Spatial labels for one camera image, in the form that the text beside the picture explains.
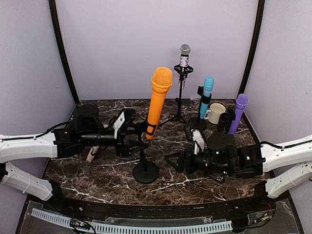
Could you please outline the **pink microphone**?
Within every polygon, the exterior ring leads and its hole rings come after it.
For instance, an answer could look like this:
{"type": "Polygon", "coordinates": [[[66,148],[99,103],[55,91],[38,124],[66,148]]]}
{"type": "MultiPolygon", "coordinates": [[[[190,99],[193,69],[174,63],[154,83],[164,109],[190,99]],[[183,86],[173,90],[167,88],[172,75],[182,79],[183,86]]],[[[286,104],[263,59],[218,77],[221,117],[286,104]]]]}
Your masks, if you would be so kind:
{"type": "Polygon", "coordinates": [[[94,157],[96,156],[96,154],[99,152],[99,149],[100,147],[99,146],[92,146],[89,153],[88,153],[88,156],[86,158],[86,161],[88,163],[91,163],[94,159],[94,157]]]}

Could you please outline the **orange microphone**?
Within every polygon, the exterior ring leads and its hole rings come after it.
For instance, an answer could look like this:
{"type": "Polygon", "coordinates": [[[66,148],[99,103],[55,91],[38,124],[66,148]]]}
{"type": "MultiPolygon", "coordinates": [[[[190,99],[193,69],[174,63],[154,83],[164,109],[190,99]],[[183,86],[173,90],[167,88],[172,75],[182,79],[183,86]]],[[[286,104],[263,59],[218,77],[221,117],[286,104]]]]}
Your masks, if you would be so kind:
{"type": "Polygon", "coordinates": [[[152,139],[156,133],[166,95],[173,85],[173,72],[167,67],[158,67],[151,82],[152,97],[147,118],[147,139],[152,139]]]}

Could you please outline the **purple microphone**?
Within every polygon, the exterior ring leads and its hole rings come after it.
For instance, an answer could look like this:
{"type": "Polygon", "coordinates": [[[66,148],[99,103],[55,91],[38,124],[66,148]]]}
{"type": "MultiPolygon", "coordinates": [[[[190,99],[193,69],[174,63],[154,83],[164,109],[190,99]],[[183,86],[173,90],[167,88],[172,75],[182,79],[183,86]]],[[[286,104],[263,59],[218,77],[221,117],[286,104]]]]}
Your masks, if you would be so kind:
{"type": "Polygon", "coordinates": [[[234,135],[238,129],[244,109],[248,105],[248,96],[246,94],[239,94],[235,103],[235,120],[232,121],[229,134],[234,135]]]}

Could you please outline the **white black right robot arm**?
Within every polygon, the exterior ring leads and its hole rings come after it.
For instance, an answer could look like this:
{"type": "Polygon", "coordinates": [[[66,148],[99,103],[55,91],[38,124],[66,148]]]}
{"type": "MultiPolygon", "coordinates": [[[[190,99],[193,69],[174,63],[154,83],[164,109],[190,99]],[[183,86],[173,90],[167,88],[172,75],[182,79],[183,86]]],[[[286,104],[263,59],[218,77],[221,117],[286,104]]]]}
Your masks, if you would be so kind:
{"type": "Polygon", "coordinates": [[[311,136],[279,144],[263,141],[242,148],[237,148],[233,135],[220,132],[206,140],[201,135],[188,139],[193,142],[192,148],[165,156],[179,173],[205,170],[246,179],[292,165],[281,175],[255,186],[255,196],[249,200],[249,208],[254,212],[267,205],[267,197],[277,198],[312,176],[311,136]]]}

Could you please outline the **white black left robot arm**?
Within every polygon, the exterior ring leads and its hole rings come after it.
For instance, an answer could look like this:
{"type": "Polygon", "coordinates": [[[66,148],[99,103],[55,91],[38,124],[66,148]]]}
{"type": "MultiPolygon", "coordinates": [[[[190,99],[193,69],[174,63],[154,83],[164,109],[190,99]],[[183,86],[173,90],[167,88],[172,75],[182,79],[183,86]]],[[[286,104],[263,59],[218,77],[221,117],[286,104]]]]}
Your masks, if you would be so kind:
{"type": "Polygon", "coordinates": [[[12,164],[29,158],[66,158],[80,154],[85,147],[114,147],[117,156],[128,157],[147,148],[141,139],[126,140],[128,135],[141,137],[147,122],[135,123],[133,108],[123,108],[105,127],[95,105],[82,105],[74,110],[73,119],[51,127],[39,135],[0,137],[0,183],[49,201],[57,212],[69,208],[56,182],[35,177],[12,164]]]}

